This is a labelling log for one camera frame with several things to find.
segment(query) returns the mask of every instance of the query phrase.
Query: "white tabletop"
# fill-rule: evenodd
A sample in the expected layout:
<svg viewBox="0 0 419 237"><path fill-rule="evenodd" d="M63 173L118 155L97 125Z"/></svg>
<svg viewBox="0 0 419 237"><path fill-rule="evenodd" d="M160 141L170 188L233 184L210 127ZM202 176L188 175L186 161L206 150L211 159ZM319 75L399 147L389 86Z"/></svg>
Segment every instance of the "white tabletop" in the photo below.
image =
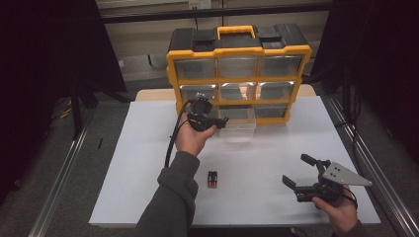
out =
<svg viewBox="0 0 419 237"><path fill-rule="evenodd" d="M176 122L175 102L133 102L89 223L133 227L156 191L169 136ZM297 202L282 175L298 186L318 182L306 153L355 171L319 97L297 98L285 124L257 126L247 143L228 143L217 135L200 154L195 176L200 186L193 225L290 226L328 223L312 202ZM208 171L218 172L216 189L207 188ZM363 223L379 223L364 187L351 187Z"/></svg>

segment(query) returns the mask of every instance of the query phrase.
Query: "hand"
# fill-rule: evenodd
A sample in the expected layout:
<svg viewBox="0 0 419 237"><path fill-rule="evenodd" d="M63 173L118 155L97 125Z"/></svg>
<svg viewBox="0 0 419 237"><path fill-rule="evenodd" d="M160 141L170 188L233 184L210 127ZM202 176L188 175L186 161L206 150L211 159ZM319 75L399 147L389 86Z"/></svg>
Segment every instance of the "hand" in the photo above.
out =
<svg viewBox="0 0 419 237"><path fill-rule="evenodd" d="M345 185L344 188L344 195L351 197L351 193L348 191L349 187ZM330 224L337 235L348 232L358 222L358 215L354 203L344 197L339 197L331 204L319 197L314 197L312 201L318 208L329 215Z"/></svg>
<svg viewBox="0 0 419 237"><path fill-rule="evenodd" d="M196 157L203 150L207 139L216 132L215 125L205 131L195 131L188 122L187 113L182 114L179 125L181 127L175 141L176 148L178 151L186 151Z"/></svg>

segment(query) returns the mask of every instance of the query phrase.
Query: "floor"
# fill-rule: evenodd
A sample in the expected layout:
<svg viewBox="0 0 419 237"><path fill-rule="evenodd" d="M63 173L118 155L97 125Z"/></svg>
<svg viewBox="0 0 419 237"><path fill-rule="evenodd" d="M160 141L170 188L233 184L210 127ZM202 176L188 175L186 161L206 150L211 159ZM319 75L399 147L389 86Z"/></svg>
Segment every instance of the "floor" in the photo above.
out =
<svg viewBox="0 0 419 237"><path fill-rule="evenodd" d="M139 62L146 65L147 58ZM146 74L135 75L130 72L126 80L127 93L122 95L134 98L139 89L168 88L167 79L160 77L161 61L155 61L153 66L144 66L149 70ZM322 95L321 85L313 85L316 93ZM47 229L42 236L130 236L130 229L103 229L88 224L92 208L102 186L107 169L112 160L112 154L118 142L121 128L124 124L128 104L122 104L104 94L97 94L98 108L93 112L93 122L89 127L86 137L76 161L69 170L64 191L58 205L55 207L52 219L47 223ZM322 95L327 101L329 97L341 98L338 90L335 95ZM54 117L59 116L66 108L65 101L56 106ZM326 109L331 114L332 120L338 122L333 116L331 108L325 103ZM86 120L91 111L82 108L82 116ZM337 127L338 133L352 154L352 142L342 126ZM401 199L411 211L415 219L419 218L419 167L409 156L398 140L389 136L384 123L376 116L374 110L367 102L362 103L362 112L358 118L358 132L365 140L369 149L376 158L379 166L386 174L389 182L396 189ZM72 145L73 123L69 114L64 118L56 118L49 127L48 136L33 160L31 168L22 177L22 187L10 192L4 203L0 206L0 236L28 236L56 177L62 168L69 148ZM366 167L360 167L366 176L369 175ZM380 191L372 187L371 198L377 209L378 215L385 225L371 225L368 229L376 236L407 236L398 224L397 218L392 214L389 205L381 196ZM298 229L301 236L330 236L329 226L302 227ZM248 229L240 233L224 231L222 236L259 236L262 234L257 229ZM272 229L265 236L281 236L280 229Z"/></svg>

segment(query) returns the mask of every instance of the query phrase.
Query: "metal frame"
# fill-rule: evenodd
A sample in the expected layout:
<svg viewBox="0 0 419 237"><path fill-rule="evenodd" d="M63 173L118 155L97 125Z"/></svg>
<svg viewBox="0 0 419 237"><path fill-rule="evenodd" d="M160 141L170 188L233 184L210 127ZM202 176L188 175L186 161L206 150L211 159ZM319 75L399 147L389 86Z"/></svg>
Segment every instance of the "metal frame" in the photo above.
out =
<svg viewBox="0 0 419 237"><path fill-rule="evenodd" d="M345 117L342 113L343 108L339 101L336 98L333 98L330 99L329 103L339 120L345 121ZM349 138L352 140L355 131L354 126L345 125L344 128ZM356 149L359 152L364 164L367 166L371 176L373 177L375 185L381 191L382 196L387 201L406 235L409 237L419 236L418 224L410 213L410 210L407 208L401 197L397 194L391 183L388 181L373 154L368 149L366 143L359 134L357 135L356 139Z"/></svg>
<svg viewBox="0 0 419 237"><path fill-rule="evenodd" d="M61 170L58 173L58 176L55 180L55 183L52 186L51 191L49 192L48 198L43 204L42 210L35 221L34 226L31 229L29 237L43 237L46 233L47 228L52 220L52 216L55 213L56 207L58 206L61 194L67 183L68 176L70 175L71 168L74 165L74 162L77 158L78 152L83 145L84 138L87 134L87 128L92 123L94 112L96 110L92 109L88 113L88 118L86 124L83 127L83 130L80 132L80 135L76 140L73 140L71 143L70 150L65 157L64 163L61 167Z"/></svg>
<svg viewBox="0 0 419 237"><path fill-rule="evenodd" d="M60 22L89 23L101 22L103 24L131 23L131 22L151 22L162 20L196 19L211 17L231 17L231 16L250 16L281 13L300 13L300 12L323 12L329 11L332 3L314 4L294 4L280 5L271 7L252 7L252 8L216 8L202 10L185 10L173 12L158 12L145 14L119 14L103 15L101 18L63 18L57 19Z"/></svg>

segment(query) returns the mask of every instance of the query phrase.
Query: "cable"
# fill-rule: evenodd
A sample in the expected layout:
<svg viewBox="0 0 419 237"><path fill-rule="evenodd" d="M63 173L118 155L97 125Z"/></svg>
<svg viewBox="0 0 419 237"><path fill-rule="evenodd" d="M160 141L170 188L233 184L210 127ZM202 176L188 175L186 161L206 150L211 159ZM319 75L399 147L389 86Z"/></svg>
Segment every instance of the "cable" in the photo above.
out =
<svg viewBox="0 0 419 237"><path fill-rule="evenodd" d="M358 132L358 117L361 114L361 107L362 107L362 97L361 97L361 92L359 87L356 87L355 89L355 95L354 95L354 102L353 102L353 110L351 112L351 121L353 123L353 127L354 127L354 133L352 135L352 153L354 155L354 163L356 165L356 167L358 168L358 171L360 173L360 175L362 177L364 177L364 172L361 169L361 165L359 162L359 157L357 155L357 139L359 136L359 132ZM395 228L394 223L390 220L389 216L387 215L387 213L385 212L382 204L378 201L378 198L376 196L376 194L373 191L370 191L370 194L372 195L373 199L376 201L377 205L379 206L379 208L382 210L382 213L384 214L385 218L388 220L388 223L390 224L391 228L393 229L394 233L397 236L400 236L400 234L398 233L397 229Z"/></svg>
<svg viewBox="0 0 419 237"><path fill-rule="evenodd" d="M170 155L172 154L173 145L175 144L175 140L176 140L176 137L178 136L179 129L185 123L185 122L182 122L182 124L179 125L179 121L181 120L181 117L182 117L182 114L183 114L183 112L185 110L185 107L188 106L188 104L190 104L192 101L193 100L186 101L185 104L182 106L181 111L179 112L178 120L176 121L175 128L173 129L173 133L170 136L169 147L167 147L166 160L164 162L164 167L165 168L168 168L169 167Z"/></svg>
<svg viewBox="0 0 419 237"><path fill-rule="evenodd" d="M343 188L343 189L348 191L349 193L351 193L352 197L348 197L348 196L343 195L343 194L342 194L342 197L351 201L355 205L355 209L358 209L358 201L357 201L357 197L355 196L355 194L352 193L352 191L350 191L349 189L346 189L346 188Z"/></svg>
<svg viewBox="0 0 419 237"><path fill-rule="evenodd" d="M224 0L221 1L221 8L224 8ZM221 17L221 26L224 26L224 16Z"/></svg>

